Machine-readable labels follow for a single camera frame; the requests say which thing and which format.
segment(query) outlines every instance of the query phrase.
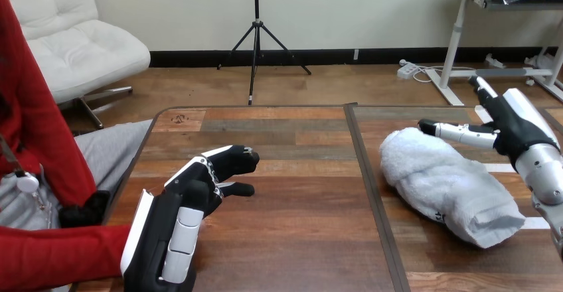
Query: white towel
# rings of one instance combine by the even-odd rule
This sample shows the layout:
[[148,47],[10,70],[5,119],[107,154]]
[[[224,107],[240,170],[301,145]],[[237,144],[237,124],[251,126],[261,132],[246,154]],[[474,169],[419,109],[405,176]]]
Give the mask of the white towel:
[[407,128],[381,144],[381,169],[404,200],[458,237],[481,248],[510,238],[525,217],[485,166],[440,138]]

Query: light stand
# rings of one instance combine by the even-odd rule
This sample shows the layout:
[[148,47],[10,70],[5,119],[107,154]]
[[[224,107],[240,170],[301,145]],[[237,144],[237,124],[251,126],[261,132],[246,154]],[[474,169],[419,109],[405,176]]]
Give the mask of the light stand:
[[[248,37],[248,35],[250,34],[250,32],[254,29],[254,49],[253,49],[253,53],[252,53],[252,70],[250,71],[250,93],[248,94],[248,105],[252,105],[252,92],[254,90],[254,76],[256,75],[256,69],[258,68],[258,65],[256,63],[256,58],[257,56],[260,56],[260,28],[264,29],[264,31],[266,33],[268,33],[272,39],[274,41],[276,41],[281,48],[287,53],[287,55],[289,55],[289,57],[291,57],[291,59],[296,63],[297,63],[297,59],[295,58],[295,56],[293,55],[293,53],[286,48],[281,42],[280,40],[278,40],[278,38],[276,38],[276,36],[274,36],[270,30],[268,30],[268,28],[266,28],[266,26],[264,25],[264,22],[262,22],[260,20],[260,4],[258,3],[258,0],[254,0],[254,13],[255,13],[255,18],[256,20],[254,22],[252,22],[252,26],[250,27],[250,29],[248,29],[248,31],[246,31],[246,33],[244,34],[244,36],[240,39],[240,41],[238,41],[238,43],[234,46],[234,48],[232,48],[232,50],[229,52],[227,58],[225,59],[225,61],[222,64],[219,64],[219,66],[217,66],[217,70],[221,69],[221,66],[223,64],[226,64],[229,60],[230,57],[232,56],[233,52],[240,46],[240,44],[242,43],[242,41],[244,41],[244,39],[246,37]],[[304,66],[301,65],[301,67],[309,74],[311,75],[311,71],[309,71],[309,69]]]

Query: robotic hand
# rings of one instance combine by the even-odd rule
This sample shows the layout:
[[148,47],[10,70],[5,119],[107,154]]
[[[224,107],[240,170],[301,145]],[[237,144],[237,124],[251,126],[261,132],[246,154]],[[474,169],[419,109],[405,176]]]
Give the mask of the robotic hand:
[[195,270],[190,264],[202,219],[224,197],[254,194],[250,184],[222,182],[254,172],[259,160],[252,148],[241,145],[214,149],[189,161],[161,194],[144,190],[121,257],[125,292],[191,291]]
[[563,159],[553,131],[530,101],[515,88],[498,96],[482,78],[469,83],[479,103],[493,119],[484,125],[458,125],[422,119],[423,133],[467,145],[496,149],[506,155],[532,191],[532,205],[552,229],[552,239],[563,258]]

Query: white armchair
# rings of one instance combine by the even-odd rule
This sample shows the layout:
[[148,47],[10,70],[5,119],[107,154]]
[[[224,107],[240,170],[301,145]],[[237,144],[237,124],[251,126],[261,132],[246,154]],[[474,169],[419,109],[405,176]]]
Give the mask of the white armchair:
[[55,102],[79,101],[103,128],[86,102],[133,89],[86,94],[148,68],[147,47],[127,31],[99,21],[94,0],[11,0],[11,4]]

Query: power strip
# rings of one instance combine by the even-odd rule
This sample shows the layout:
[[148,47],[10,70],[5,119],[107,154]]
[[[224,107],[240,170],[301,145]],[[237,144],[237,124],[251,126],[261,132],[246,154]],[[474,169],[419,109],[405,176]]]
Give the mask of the power strip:
[[399,70],[397,70],[397,77],[403,78],[405,80],[410,80],[416,72],[418,72],[418,66],[416,66],[416,64],[408,62]]

